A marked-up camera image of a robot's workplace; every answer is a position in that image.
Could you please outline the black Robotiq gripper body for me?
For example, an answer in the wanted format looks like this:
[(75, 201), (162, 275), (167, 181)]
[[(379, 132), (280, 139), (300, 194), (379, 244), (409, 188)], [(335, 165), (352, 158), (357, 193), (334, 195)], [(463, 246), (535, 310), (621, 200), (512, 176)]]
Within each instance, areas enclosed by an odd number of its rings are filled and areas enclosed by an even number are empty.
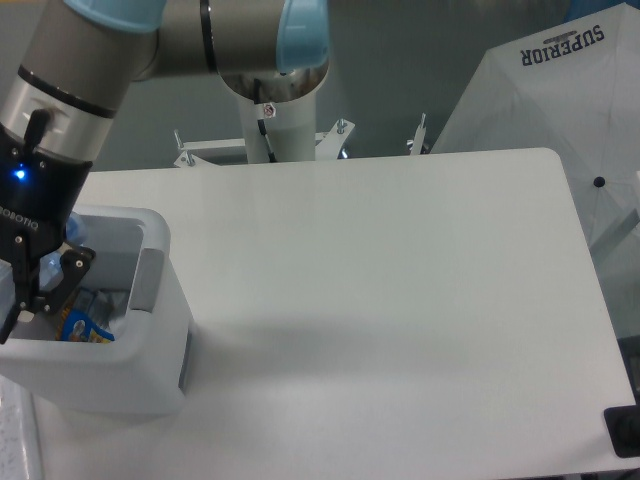
[(33, 270), (66, 240), (65, 227), (93, 163), (69, 162), (1, 130), (1, 259)]

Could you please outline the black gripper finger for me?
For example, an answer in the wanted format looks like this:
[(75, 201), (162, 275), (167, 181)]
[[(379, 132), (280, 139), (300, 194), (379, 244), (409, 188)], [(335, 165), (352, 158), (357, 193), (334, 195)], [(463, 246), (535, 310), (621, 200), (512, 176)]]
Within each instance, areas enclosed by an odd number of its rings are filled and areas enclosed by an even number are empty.
[(1, 343), (5, 344), (12, 331), (21, 329), (33, 320), (33, 314), (23, 312), (15, 304), (15, 284), (11, 266), (1, 261)]
[(96, 252), (91, 248), (64, 242), (59, 251), (62, 256), (60, 264), (63, 277), (59, 284), (49, 290), (39, 289), (40, 259), (37, 263), (38, 274), (36, 280), (36, 290), (30, 300), (29, 311), (36, 314), (54, 314), (61, 310), (70, 296), (79, 287), (81, 280), (90, 270), (91, 264), (96, 257)]

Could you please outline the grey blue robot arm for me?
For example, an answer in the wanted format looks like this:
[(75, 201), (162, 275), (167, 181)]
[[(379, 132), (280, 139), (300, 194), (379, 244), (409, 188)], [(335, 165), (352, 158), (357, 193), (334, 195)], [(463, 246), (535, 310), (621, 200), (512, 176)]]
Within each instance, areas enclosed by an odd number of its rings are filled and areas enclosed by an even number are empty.
[(261, 79), (324, 68), (324, 1), (50, 1), (1, 110), (1, 315), (53, 314), (94, 252), (67, 222), (131, 83), (210, 73)]

